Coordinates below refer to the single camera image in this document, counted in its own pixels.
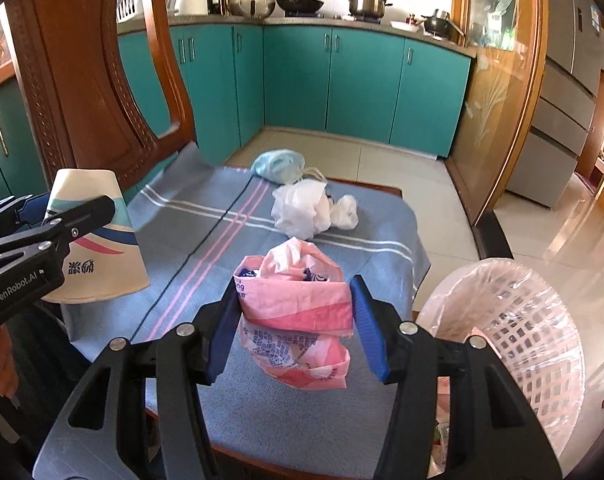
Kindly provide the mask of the teal kitchen cabinets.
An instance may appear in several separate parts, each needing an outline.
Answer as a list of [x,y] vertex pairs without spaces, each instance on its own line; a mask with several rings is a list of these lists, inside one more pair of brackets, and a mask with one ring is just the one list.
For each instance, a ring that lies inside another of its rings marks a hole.
[[[328,25],[172,26],[195,134],[221,164],[265,127],[350,136],[446,158],[472,54],[389,32]],[[144,32],[119,36],[135,101],[153,133],[168,111]],[[0,199],[47,181],[14,75],[0,83]]]

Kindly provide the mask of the white paper cup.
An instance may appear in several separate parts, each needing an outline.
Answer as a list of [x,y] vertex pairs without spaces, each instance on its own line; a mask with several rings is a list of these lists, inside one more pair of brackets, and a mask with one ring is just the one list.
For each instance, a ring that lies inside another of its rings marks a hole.
[[64,283],[44,299],[53,304],[88,304],[134,294],[149,286],[147,270],[116,174],[103,169],[60,169],[47,214],[60,214],[105,195],[114,203],[110,222],[75,238],[64,259]]

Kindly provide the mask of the steel stock pot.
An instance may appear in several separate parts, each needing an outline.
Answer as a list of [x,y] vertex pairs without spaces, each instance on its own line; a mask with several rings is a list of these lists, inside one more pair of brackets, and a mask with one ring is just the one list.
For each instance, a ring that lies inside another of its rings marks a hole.
[[381,21],[388,6],[393,6],[389,0],[347,0],[349,14],[358,20]]

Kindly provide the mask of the white dish rack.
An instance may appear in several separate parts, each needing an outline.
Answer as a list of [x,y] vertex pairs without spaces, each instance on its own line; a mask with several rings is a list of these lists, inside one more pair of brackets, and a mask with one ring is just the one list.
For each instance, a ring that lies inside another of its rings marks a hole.
[[125,23],[144,15],[142,0],[116,0],[116,21]]

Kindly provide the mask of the black wok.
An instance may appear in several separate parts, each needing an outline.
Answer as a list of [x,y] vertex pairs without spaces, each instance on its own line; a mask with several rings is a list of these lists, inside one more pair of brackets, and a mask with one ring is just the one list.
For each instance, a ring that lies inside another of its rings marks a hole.
[[323,7],[321,0],[276,0],[286,16],[314,16]]

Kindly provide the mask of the small white plastic bag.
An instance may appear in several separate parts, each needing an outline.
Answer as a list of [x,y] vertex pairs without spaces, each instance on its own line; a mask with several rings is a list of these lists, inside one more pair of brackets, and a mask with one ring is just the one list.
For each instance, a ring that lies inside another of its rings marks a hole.
[[345,194],[330,205],[331,226],[340,230],[350,231],[358,224],[358,212],[356,198]]

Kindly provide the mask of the small black pot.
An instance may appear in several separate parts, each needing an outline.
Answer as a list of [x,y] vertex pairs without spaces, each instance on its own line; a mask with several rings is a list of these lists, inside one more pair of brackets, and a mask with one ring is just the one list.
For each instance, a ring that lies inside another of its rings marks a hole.
[[431,15],[423,15],[423,28],[431,35],[451,40],[454,35],[464,37],[466,34],[453,21],[448,11],[436,9]]

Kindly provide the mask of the pink white printed plastic bag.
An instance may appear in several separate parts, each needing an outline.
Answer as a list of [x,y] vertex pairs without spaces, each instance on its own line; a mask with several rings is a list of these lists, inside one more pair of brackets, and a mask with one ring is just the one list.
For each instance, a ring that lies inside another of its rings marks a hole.
[[291,237],[233,274],[242,309],[239,335],[254,363],[301,390],[344,389],[353,300],[342,269],[313,243]]

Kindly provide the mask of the steel pot lid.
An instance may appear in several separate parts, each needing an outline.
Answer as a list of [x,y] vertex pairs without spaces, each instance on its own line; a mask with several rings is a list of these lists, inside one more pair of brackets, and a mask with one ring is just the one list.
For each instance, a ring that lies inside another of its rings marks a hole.
[[273,14],[276,0],[229,0],[229,12],[243,18],[269,18]]

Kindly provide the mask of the pink lined trash basket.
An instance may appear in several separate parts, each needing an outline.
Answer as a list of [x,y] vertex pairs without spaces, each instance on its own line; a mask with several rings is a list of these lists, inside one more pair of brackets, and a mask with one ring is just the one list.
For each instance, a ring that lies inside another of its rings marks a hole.
[[556,289],[508,258],[462,266],[423,305],[417,324],[439,339],[484,337],[533,408],[556,456],[585,396],[582,340]]

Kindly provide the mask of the carved wooden chair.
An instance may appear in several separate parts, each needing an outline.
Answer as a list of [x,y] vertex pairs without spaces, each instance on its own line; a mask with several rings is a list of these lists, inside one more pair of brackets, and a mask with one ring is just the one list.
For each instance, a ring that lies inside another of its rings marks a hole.
[[169,34],[165,0],[142,0],[169,125],[154,134],[128,84],[116,0],[0,0],[40,167],[110,169],[122,190],[195,142],[195,118]]

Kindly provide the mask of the light blue face mask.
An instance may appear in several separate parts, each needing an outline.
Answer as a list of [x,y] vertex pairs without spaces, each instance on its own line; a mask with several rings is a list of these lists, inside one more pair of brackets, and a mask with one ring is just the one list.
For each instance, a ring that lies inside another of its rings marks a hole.
[[323,182],[327,180],[319,169],[306,166],[302,154],[287,148],[259,154],[252,162],[251,172],[277,185],[293,185],[305,178]]

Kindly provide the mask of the grey refrigerator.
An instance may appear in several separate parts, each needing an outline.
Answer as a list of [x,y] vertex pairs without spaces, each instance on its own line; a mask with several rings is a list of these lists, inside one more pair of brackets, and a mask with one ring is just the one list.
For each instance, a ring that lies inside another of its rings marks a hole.
[[540,96],[507,190],[556,206],[588,138],[602,69],[602,14],[594,0],[549,0]]

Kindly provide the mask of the wooden glass door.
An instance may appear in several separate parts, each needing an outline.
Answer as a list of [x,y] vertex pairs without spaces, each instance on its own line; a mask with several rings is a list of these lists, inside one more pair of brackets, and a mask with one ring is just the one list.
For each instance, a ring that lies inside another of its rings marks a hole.
[[549,0],[453,0],[457,40],[474,53],[446,167],[469,222],[494,209],[520,156],[540,95]]

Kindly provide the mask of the blue striped towel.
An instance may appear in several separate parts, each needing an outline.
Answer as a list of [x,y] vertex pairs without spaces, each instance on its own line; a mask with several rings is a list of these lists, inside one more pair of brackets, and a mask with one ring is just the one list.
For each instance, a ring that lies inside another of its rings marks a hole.
[[128,204],[149,285],[128,295],[133,267],[109,261],[110,297],[62,310],[73,344],[95,359],[116,337],[150,341],[236,292],[243,318],[223,374],[199,388],[214,444],[313,474],[369,479],[395,390],[370,370],[355,334],[349,281],[408,318],[430,261],[417,220],[395,196],[323,185],[352,196],[351,230],[325,221],[292,233],[273,218],[281,188],[249,171],[214,167],[195,144]]

